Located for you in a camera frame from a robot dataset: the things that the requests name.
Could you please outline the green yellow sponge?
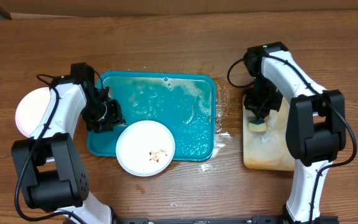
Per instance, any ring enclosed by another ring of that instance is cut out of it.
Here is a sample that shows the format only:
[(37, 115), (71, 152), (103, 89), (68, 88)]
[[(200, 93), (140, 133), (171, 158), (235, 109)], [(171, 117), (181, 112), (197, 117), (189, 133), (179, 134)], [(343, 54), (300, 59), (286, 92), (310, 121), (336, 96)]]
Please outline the green yellow sponge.
[(266, 132), (268, 119), (253, 119), (248, 123), (249, 131), (253, 132)]

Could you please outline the white plate front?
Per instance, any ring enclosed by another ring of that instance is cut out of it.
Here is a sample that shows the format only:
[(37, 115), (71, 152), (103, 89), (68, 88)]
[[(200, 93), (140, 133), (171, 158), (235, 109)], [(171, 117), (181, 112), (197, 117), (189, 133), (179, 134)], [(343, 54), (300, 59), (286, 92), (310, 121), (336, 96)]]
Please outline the white plate front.
[(161, 173), (170, 165), (174, 154), (173, 134), (156, 121), (138, 121), (128, 126), (116, 144), (119, 165), (138, 177)]

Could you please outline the white plate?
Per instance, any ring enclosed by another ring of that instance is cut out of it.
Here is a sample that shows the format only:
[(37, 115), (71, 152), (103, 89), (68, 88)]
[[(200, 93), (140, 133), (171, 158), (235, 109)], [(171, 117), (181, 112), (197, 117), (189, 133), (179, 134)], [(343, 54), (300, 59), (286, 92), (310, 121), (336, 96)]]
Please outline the white plate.
[(116, 144), (119, 165), (138, 177), (161, 173), (170, 165), (174, 154), (173, 134), (156, 121), (138, 121), (128, 126)]
[(21, 134), (29, 137), (40, 123), (50, 101), (50, 89), (42, 87), (28, 93), (16, 108), (15, 122)]

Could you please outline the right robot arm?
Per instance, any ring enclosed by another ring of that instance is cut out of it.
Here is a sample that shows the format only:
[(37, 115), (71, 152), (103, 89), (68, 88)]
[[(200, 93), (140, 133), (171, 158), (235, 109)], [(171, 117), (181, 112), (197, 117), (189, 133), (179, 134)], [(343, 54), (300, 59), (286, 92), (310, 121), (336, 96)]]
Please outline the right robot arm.
[(328, 170), (346, 145), (342, 93), (314, 82), (281, 42), (250, 47), (242, 61), (254, 78), (244, 99), (255, 115), (251, 124), (262, 124), (283, 100), (289, 103), (285, 142), (295, 171), (281, 223), (339, 223), (338, 217), (320, 214), (319, 201)]

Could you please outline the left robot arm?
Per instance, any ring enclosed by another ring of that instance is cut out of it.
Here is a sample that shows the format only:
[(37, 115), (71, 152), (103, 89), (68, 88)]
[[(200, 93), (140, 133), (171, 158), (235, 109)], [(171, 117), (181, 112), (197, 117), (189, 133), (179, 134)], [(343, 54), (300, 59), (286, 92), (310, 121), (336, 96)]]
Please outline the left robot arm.
[(73, 142), (79, 118), (96, 133), (126, 124), (110, 87), (95, 87), (94, 78), (94, 74), (52, 77), (41, 122), (27, 139), (12, 145), (18, 176), (14, 205), (28, 222), (59, 215), (72, 223), (120, 222), (114, 210), (90, 192), (85, 165)]

